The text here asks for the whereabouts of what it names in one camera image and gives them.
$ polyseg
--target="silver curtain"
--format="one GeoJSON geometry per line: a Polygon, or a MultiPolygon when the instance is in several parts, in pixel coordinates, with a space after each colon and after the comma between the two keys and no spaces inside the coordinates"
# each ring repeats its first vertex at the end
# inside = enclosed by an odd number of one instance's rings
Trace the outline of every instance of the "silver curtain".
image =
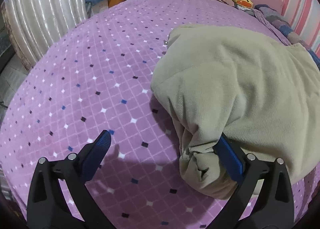
{"type": "Polygon", "coordinates": [[[5,0],[1,8],[11,43],[27,70],[88,17],[84,0],[5,0]]]}

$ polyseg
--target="purple bedspread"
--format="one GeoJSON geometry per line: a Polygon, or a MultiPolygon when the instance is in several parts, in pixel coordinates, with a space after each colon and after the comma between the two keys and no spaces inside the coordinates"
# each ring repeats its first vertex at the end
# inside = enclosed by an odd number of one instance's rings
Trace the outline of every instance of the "purple bedspread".
{"type": "MultiPolygon", "coordinates": [[[[31,71],[1,127],[0,161],[24,213],[38,159],[77,153],[107,129],[112,146],[87,188],[118,229],[209,225],[225,201],[195,192],[181,179],[172,121],[150,91],[164,40],[189,23],[236,26],[278,40],[257,19],[215,0],[128,0],[78,25],[31,71]]],[[[296,217],[307,209],[318,180],[319,165],[293,186],[296,217]]]]}

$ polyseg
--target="metal button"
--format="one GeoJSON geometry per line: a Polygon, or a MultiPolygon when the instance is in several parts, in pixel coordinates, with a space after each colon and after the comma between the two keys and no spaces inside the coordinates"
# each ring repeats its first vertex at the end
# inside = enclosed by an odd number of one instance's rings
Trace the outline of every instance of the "metal button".
{"type": "Polygon", "coordinates": [[[68,155],[68,159],[71,160],[71,161],[73,161],[76,157],[77,157],[77,154],[75,154],[75,153],[70,153],[68,155]]]}
{"type": "Polygon", "coordinates": [[[254,160],[256,159],[255,155],[252,154],[252,153],[249,153],[249,154],[247,155],[247,158],[248,158],[249,160],[251,160],[251,161],[254,161],[254,160]]]}
{"type": "Polygon", "coordinates": [[[280,165],[284,164],[284,160],[281,159],[281,158],[277,158],[277,162],[278,162],[280,165]]]}
{"type": "Polygon", "coordinates": [[[39,163],[40,163],[40,164],[45,163],[45,161],[46,161],[46,158],[45,158],[45,157],[42,157],[42,158],[39,159],[39,163]]]}

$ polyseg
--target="yellow plush toy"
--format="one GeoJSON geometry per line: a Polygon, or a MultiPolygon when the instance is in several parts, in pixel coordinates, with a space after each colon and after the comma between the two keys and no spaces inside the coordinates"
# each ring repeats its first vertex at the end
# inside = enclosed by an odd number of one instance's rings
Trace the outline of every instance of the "yellow plush toy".
{"type": "Polygon", "coordinates": [[[246,8],[252,8],[253,7],[253,3],[251,2],[251,0],[232,0],[233,2],[235,2],[236,4],[242,6],[242,7],[246,7],[246,8]]]}

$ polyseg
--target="blue gripper pad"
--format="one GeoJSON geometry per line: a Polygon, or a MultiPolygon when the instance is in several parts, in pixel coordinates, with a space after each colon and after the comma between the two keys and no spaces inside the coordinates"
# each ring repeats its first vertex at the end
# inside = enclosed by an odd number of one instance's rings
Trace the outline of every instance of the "blue gripper pad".
{"type": "Polygon", "coordinates": [[[97,138],[93,142],[94,146],[87,155],[86,159],[82,164],[81,180],[85,183],[86,181],[92,180],[97,169],[100,166],[101,161],[105,157],[108,149],[111,145],[110,132],[105,131],[102,136],[97,138]]]}
{"type": "Polygon", "coordinates": [[[243,181],[244,167],[228,142],[222,136],[214,146],[214,150],[231,179],[241,184],[243,181]]]}

